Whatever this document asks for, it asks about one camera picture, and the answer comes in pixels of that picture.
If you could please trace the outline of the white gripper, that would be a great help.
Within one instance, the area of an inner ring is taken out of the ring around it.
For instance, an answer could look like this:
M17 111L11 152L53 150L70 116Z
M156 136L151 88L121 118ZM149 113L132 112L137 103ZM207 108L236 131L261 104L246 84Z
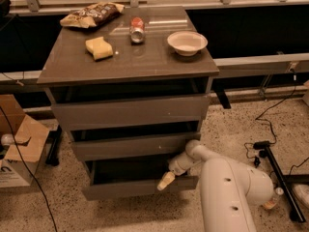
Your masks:
M169 161L168 169L170 171L166 172L157 185L158 190L164 190L167 188L174 180L175 175L181 176L188 169L190 169L195 163L195 159L190 157L186 152L173 157Z

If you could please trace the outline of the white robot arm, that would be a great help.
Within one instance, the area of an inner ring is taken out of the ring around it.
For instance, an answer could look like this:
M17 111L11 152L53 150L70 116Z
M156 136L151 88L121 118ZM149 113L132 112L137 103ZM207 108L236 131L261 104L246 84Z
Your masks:
M200 196L205 232L257 232L250 212L273 195L273 183L263 171L217 154L198 140L169 161L157 188L163 190L177 176L200 163Z

